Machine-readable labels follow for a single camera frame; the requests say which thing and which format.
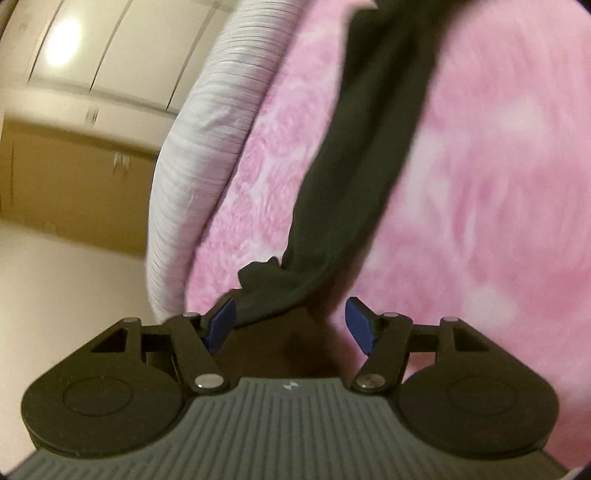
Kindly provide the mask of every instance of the cabinet door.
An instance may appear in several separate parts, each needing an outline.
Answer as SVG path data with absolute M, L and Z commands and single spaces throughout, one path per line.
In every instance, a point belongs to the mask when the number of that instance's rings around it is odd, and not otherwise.
M 143 254 L 154 162 L 14 132 L 11 217 L 99 247 Z

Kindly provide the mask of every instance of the floor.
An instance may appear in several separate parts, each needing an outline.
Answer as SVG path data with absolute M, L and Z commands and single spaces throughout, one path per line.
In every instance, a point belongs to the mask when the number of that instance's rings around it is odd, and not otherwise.
M 152 323 L 144 263 L 0 222 L 0 472 L 33 451 L 27 387 L 117 320 Z

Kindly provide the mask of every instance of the white cabinet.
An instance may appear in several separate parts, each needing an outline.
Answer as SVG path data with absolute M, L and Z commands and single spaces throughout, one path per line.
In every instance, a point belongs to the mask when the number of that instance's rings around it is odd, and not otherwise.
M 134 0 L 107 49 L 93 91 L 166 109 L 201 26 L 214 11 L 193 0 Z
M 39 51 L 33 78 L 90 89 L 127 0 L 65 0 Z

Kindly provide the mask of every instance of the blue clip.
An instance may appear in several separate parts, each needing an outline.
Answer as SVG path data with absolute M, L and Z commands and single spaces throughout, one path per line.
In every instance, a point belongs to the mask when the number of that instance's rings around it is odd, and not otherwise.
M 365 355 L 369 355 L 376 342 L 372 321 L 378 316 L 357 297 L 351 297 L 345 304 L 345 323 L 351 335 Z
M 215 314 L 207 326 L 203 343 L 210 354 L 215 355 L 222 348 L 236 323 L 236 303 L 228 300 Z

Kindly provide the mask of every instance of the circular pad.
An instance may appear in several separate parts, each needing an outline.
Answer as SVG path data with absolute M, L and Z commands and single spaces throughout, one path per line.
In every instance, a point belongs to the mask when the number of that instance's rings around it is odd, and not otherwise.
M 550 385 L 517 361 L 484 355 L 424 368 L 400 386 L 399 412 L 427 443 L 471 458 L 541 447 L 558 416 Z

